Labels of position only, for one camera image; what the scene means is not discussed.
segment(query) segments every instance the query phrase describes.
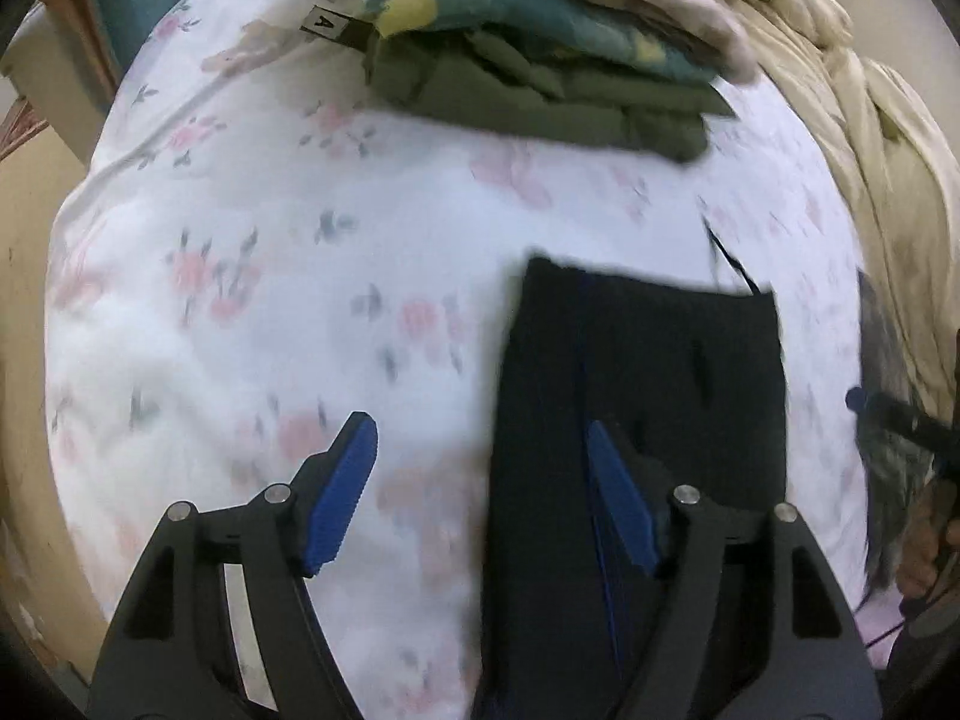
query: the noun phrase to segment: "clothing tag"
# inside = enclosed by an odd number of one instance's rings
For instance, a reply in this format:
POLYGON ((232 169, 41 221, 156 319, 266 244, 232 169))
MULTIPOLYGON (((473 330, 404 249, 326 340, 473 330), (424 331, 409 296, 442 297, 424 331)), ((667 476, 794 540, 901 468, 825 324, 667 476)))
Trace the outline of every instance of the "clothing tag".
POLYGON ((301 24, 301 29, 342 46, 366 52, 373 25, 314 5, 310 15, 301 24))

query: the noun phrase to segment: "metal screw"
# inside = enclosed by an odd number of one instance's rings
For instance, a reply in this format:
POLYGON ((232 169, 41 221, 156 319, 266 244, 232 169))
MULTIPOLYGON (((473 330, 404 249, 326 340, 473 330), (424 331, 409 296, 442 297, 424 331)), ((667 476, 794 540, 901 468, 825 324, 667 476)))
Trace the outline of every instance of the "metal screw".
POLYGON ((774 514, 776 514, 776 519, 779 519, 780 522, 796 522, 797 517, 800 516, 797 512, 797 507, 786 502, 776 504, 774 514))
POLYGON ((673 497, 685 506, 694 506, 700 502, 700 491, 693 485, 678 485, 673 490, 673 497))
POLYGON ((263 491, 267 503, 283 503, 290 497, 290 488, 287 485, 270 485, 263 491))
POLYGON ((176 501, 176 503, 170 504, 170 508, 167 509, 167 517, 171 522, 180 522, 182 519, 190 517, 192 511, 193 507, 186 501, 176 501))

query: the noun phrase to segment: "floor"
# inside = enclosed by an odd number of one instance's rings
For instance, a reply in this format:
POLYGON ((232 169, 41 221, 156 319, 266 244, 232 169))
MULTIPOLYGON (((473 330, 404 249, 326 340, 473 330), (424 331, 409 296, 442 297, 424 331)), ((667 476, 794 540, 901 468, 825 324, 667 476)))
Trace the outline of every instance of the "floor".
POLYGON ((84 174, 51 128, 0 162, 0 589, 42 659, 89 676, 106 626, 56 501, 43 410, 47 237, 84 174))

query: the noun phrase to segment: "white label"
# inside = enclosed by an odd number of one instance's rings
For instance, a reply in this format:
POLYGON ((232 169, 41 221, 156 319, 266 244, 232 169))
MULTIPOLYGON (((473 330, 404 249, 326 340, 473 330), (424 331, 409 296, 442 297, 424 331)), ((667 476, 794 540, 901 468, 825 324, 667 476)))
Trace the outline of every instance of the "white label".
POLYGON ((302 26, 315 35, 320 35, 320 37, 328 40, 336 40, 349 23, 350 20, 346 16, 314 5, 310 15, 304 19, 302 26))

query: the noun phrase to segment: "blue gripper pad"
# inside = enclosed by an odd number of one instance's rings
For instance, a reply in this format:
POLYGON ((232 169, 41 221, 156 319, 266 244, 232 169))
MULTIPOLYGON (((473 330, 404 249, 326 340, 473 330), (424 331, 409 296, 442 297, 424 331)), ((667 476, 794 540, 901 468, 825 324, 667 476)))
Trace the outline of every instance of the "blue gripper pad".
POLYGON ((373 470, 376 445, 376 423, 366 413, 354 413, 325 453, 326 459, 332 460, 335 466, 306 520, 301 555, 306 576, 316 576, 324 563, 337 557, 357 501, 373 470))
POLYGON ((656 547, 656 523, 601 422, 593 422, 587 429, 587 456, 590 471, 627 557, 647 576, 652 576, 661 563, 656 547))

